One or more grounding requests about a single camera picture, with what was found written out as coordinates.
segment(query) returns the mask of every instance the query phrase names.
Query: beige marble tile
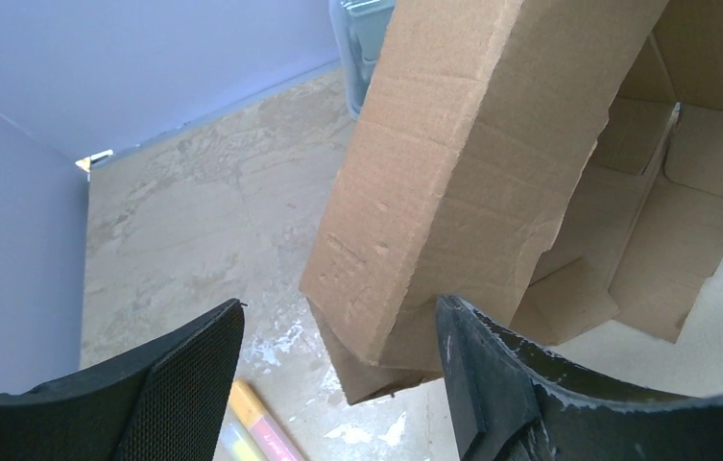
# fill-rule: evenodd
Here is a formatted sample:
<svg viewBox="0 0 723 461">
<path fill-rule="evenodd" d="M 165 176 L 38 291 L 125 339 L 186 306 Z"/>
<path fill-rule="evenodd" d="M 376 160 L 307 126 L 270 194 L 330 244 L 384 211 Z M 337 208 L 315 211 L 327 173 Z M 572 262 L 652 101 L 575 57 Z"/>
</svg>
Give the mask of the beige marble tile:
<svg viewBox="0 0 723 461">
<path fill-rule="evenodd" d="M 237 374 L 309 459 L 456 459 L 442 382 L 347 407 L 298 290 L 352 127 L 333 72 L 94 171 L 82 364 L 237 297 Z"/>
</svg>

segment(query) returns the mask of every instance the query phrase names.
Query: cardboard edge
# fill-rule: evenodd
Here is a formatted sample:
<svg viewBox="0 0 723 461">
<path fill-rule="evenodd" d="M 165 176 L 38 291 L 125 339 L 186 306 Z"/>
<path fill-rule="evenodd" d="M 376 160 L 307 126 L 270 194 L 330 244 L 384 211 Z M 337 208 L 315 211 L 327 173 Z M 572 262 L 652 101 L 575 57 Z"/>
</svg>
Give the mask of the cardboard edge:
<svg viewBox="0 0 723 461">
<path fill-rule="evenodd" d="M 333 333 L 319 307 L 309 299 L 307 301 L 349 405 L 393 395 L 443 377 L 440 373 L 390 369 L 363 362 Z"/>
</svg>

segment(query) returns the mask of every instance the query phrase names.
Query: marble floor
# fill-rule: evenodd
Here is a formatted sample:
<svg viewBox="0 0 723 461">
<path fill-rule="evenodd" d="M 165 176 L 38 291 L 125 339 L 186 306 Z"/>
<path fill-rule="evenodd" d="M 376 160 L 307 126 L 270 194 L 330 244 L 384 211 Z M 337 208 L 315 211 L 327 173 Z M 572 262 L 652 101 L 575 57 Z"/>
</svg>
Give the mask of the marble floor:
<svg viewBox="0 0 723 461">
<path fill-rule="evenodd" d="M 331 72 L 93 171 L 82 365 L 240 298 L 237 375 L 309 459 L 457 459 L 441 381 L 345 404 L 297 288 L 352 127 Z M 723 264 L 677 345 L 609 322 L 559 351 L 664 390 L 723 391 Z"/>
</svg>

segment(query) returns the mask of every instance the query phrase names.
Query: cardboard flap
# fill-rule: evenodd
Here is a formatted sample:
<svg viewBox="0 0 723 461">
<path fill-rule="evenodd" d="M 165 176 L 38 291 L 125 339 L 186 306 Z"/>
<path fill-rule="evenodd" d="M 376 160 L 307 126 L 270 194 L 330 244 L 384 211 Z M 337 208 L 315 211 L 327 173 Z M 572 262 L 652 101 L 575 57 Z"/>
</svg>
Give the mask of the cardboard flap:
<svg viewBox="0 0 723 461">
<path fill-rule="evenodd" d="M 610 285 L 617 320 L 674 343 L 722 257 L 723 198 L 659 176 Z"/>
<path fill-rule="evenodd" d="M 673 109 L 674 105 L 615 98 L 610 121 L 598 136 L 590 163 L 642 174 L 663 140 Z"/>
<path fill-rule="evenodd" d="M 541 344 L 557 345 L 617 313 L 604 280 L 580 258 L 528 287 L 511 329 Z"/>
<path fill-rule="evenodd" d="M 671 106 L 616 98 L 610 122 L 599 136 L 595 153 L 573 192 L 556 242 L 540 257 L 532 282 L 583 257 L 603 286 L 610 287 L 633 225 L 661 171 L 674 119 Z M 596 165 L 615 165 L 637 172 L 642 160 L 649 165 L 641 174 Z M 623 166 L 633 164 L 636 166 L 632 168 Z"/>
<path fill-rule="evenodd" d="M 671 0 L 654 35 L 679 100 L 723 110 L 723 0 Z"/>
<path fill-rule="evenodd" d="M 723 197 L 723 112 L 683 106 L 665 168 L 674 182 Z"/>
</svg>

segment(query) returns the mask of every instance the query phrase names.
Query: folded cardboard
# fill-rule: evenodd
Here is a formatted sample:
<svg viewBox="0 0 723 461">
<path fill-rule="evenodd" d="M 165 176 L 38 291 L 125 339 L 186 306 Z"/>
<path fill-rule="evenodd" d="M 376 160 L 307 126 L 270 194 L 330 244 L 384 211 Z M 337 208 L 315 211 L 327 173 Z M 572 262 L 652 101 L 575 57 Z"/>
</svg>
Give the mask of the folded cardboard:
<svg viewBox="0 0 723 461">
<path fill-rule="evenodd" d="M 723 253 L 723 2 L 666 3 L 398 3 L 301 280 L 350 400 L 438 375 L 442 293 L 677 337 Z"/>
</svg>

